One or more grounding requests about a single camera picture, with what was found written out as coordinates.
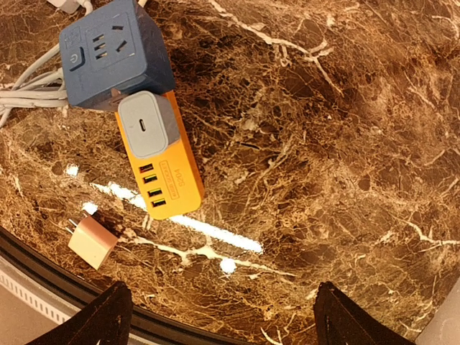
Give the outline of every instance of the power adapter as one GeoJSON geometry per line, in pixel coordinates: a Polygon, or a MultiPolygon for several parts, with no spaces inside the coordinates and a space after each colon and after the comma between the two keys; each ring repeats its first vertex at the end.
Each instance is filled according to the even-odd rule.
{"type": "Polygon", "coordinates": [[[116,120],[150,216],[161,220],[198,209],[203,182],[174,92],[127,96],[116,120]]]}
{"type": "Polygon", "coordinates": [[[87,12],[93,11],[93,5],[91,4],[91,0],[47,0],[50,4],[57,7],[61,11],[67,12],[72,14],[77,10],[77,8],[81,5],[86,8],[87,12]]]}
{"type": "Polygon", "coordinates": [[[125,96],[175,87],[162,34],[135,0],[113,0],[59,36],[68,101],[116,111],[125,96]]]}
{"type": "Polygon", "coordinates": [[[78,224],[71,219],[70,222],[75,229],[68,244],[69,248],[97,270],[109,257],[118,239],[91,216],[82,219],[78,224]]]}

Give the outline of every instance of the floor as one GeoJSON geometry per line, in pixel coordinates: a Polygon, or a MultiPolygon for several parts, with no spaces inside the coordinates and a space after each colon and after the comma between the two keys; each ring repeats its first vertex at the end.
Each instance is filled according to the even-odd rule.
{"type": "Polygon", "coordinates": [[[0,286],[0,345],[24,345],[56,324],[0,286]]]}
{"type": "MultiPolygon", "coordinates": [[[[146,10],[170,53],[202,207],[146,215],[113,114],[24,109],[0,131],[0,224],[94,285],[123,280],[137,305],[207,331],[314,344],[316,289],[331,280],[415,339],[460,276],[458,2],[146,10]],[[88,203],[120,236],[99,271],[67,247],[68,219],[88,203]]],[[[77,18],[3,1],[0,82],[77,18]]]]}
{"type": "Polygon", "coordinates": [[[455,345],[460,338],[460,280],[454,285],[434,318],[417,338],[417,345],[455,345]]]}

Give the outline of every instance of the power button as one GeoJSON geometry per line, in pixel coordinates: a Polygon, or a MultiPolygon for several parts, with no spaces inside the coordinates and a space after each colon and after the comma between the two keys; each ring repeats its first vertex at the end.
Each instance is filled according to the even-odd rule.
{"type": "Polygon", "coordinates": [[[68,57],[70,61],[69,70],[71,72],[85,64],[85,53],[82,47],[70,48],[68,57]]]}

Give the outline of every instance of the plug prong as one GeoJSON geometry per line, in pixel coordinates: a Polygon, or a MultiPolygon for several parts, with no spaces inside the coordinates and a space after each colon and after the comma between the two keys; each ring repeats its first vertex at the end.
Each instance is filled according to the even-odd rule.
{"type": "Polygon", "coordinates": [[[76,228],[78,226],[78,224],[76,222],[74,222],[72,219],[69,219],[69,222],[74,225],[74,227],[76,228]]]}

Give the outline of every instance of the white cable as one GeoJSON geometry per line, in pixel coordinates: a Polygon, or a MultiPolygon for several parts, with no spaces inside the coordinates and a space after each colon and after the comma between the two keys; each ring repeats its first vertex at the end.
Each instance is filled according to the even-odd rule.
{"type": "MultiPolygon", "coordinates": [[[[86,10],[85,15],[93,11],[91,0],[77,0],[86,10]]],[[[5,125],[13,108],[55,108],[66,106],[67,91],[65,90],[63,69],[43,73],[32,80],[26,80],[47,61],[59,53],[59,44],[32,63],[16,80],[9,91],[0,90],[0,128],[5,125]]]]}
{"type": "Polygon", "coordinates": [[[93,11],[93,5],[90,0],[77,0],[77,2],[86,9],[86,16],[93,11]]]}

